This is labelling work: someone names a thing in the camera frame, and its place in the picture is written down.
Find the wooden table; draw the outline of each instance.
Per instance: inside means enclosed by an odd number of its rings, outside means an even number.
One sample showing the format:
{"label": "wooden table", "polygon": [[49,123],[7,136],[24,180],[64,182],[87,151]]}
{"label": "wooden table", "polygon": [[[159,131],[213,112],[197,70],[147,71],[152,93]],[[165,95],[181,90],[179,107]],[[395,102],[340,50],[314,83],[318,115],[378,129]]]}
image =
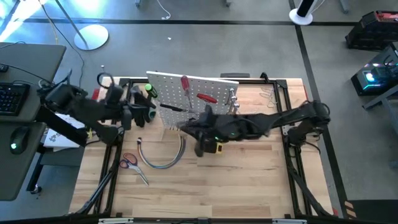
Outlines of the wooden table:
{"label": "wooden table", "polygon": [[[301,79],[287,79],[293,108],[307,99]],[[270,85],[240,85],[238,102],[240,113],[276,113],[269,99],[264,98]],[[101,89],[99,97],[104,97]],[[152,123],[138,128],[135,123],[126,131],[123,151],[137,153],[138,137],[142,137],[144,154],[153,163],[170,162],[178,150],[178,132],[166,130],[157,116]],[[292,199],[279,128],[271,135],[256,141],[229,142],[222,154],[206,153],[198,158],[195,140],[187,138],[187,148],[181,160],[166,170],[153,169],[139,159],[145,173],[147,187],[134,170],[119,169],[112,214],[124,217],[151,218],[283,218],[293,216]],[[70,211],[75,212],[89,199],[98,186],[105,151],[103,143],[85,149]],[[312,146],[302,147],[302,161],[308,188],[324,209],[332,213],[328,189],[318,151]],[[297,192],[301,211],[301,191]],[[107,192],[103,197],[104,208]]]}

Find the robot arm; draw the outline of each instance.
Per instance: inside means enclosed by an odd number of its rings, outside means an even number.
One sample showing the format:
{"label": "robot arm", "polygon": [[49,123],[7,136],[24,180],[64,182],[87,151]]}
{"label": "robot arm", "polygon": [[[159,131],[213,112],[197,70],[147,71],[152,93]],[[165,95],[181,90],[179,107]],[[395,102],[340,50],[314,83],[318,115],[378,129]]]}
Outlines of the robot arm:
{"label": "robot arm", "polygon": [[268,136],[272,128],[302,121],[288,131],[289,143],[301,145],[308,133],[319,132],[320,126],[330,122],[329,109],[320,101],[305,102],[296,109],[275,114],[213,114],[209,105],[198,120],[179,124],[179,128],[198,142],[197,156],[203,152],[215,153],[220,143],[259,139]]}
{"label": "robot arm", "polygon": [[102,125],[98,121],[115,119],[121,122],[124,130],[130,130],[131,120],[134,119],[136,113],[148,110],[149,107],[156,108],[156,106],[140,93],[135,93],[134,97],[136,101],[138,98],[140,99],[141,105],[132,105],[126,100],[121,100],[123,89],[115,85],[114,82],[106,88],[108,91],[105,99],[101,101],[87,99],[85,90],[65,83],[39,89],[38,94],[42,104],[48,109],[69,114],[72,118],[95,130],[99,140],[111,145],[120,130],[114,126]]}

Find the red screwdriver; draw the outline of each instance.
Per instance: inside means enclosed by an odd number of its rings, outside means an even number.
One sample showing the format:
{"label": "red screwdriver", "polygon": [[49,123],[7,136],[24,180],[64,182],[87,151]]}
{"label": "red screwdriver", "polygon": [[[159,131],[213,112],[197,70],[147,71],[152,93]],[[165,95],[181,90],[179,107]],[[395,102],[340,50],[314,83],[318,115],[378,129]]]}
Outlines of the red screwdriver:
{"label": "red screwdriver", "polygon": [[198,93],[197,98],[203,100],[206,103],[217,103],[216,99],[206,94]]}
{"label": "red screwdriver", "polygon": [[188,97],[189,106],[191,107],[191,109],[193,109],[192,108],[192,103],[191,103],[191,96],[189,95],[189,89],[190,89],[189,80],[188,80],[188,77],[186,75],[183,75],[181,77],[181,84],[182,84],[182,89],[185,92],[185,96]]}

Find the gray floor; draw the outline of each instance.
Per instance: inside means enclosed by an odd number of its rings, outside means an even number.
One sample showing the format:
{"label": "gray floor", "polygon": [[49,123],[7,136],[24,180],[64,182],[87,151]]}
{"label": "gray floor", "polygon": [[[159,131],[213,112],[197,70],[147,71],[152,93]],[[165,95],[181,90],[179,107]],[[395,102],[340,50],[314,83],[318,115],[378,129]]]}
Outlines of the gray floor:
{"label": "gray floor", "polygon": [[[79,0],[61,1],[72,17],[105,19],[160,19],[166,16],[155,0],[143,0],[138,10],[134,1],[93,1],[90,8]],[[236,0],[230,9],[216,0],[162,1],[181,20],[288,21],[286,0]],[[349,14],[343,14],[337,0],[327,0],[314,13],[315,21],[353,22],[372,10],[397,10],[395,0],[350,0]],[[63,17],[55,3],[46,8],[52,17]],[[34,18],[43,18],[38,10]],[[75,35],[69,24],[57,24],[72,41]],[[218,77],[224,72],[248,72],[258,77],[267,72],[275,78],[302,78],[309,89],[307,74],[294,26],[238,25],[104,25],[110,38],[105,46],[82,52],[85,74],[82,86],[89,92],[97,88],[95,77],[100,65],[115,76],[145,76],[147,70]],[[349,78],[377,53],[348,50],[344,36],[350,27],[303,27],[303,36],[320,97],[331,108],[329,125],[348,199],[398,199],[398,171],[388,162],[398,159],[398,140],[388,117],[381,108],[367,112]],[[58,35],[68,50],[56,80],[69,68],[72,83],[78,83],[81,62],[77,54]],[[7,39],[30,43],[54,44],[50,24],[23,23]],[[334,207],[338,207],[333,179],[324,146],[322,161]],[[78,168],[46,167],[39,184],[41,195],[31,195],[24,186],[13,202],[0,202],[0,220],[47,217],[68,212]]]}

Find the white pegboard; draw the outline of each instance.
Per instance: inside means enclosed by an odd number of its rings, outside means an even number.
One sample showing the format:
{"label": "white pegboard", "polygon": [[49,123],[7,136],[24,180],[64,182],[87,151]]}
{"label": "white pegboard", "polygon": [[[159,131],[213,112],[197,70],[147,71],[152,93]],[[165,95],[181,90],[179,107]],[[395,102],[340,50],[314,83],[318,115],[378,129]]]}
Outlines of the white pegboard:
{"label": "white pegboard", "polygon": [[236,95],[239,85],[238,82],[233,81],[187,75],[190,84],[192,110],[198,113],[176,112],[160,107],[160,104],[190,109],[188,98],[184,95],[184,90],[182,89],[181,77],[183,75],[147,72],[147,76],[149,83],[158,93],[155,104],[165,127],[176,126],[178,122],[188,121],[190,118],[198,119],[199,113],[204,112],[206,106],[206,102],[197,98],[198,93],[210,95],[217,100],[217,104],[209,103],[214,113],[226,114],[229,110],[229,105],[226,105],[229,98],[229,90],[233,88]]}

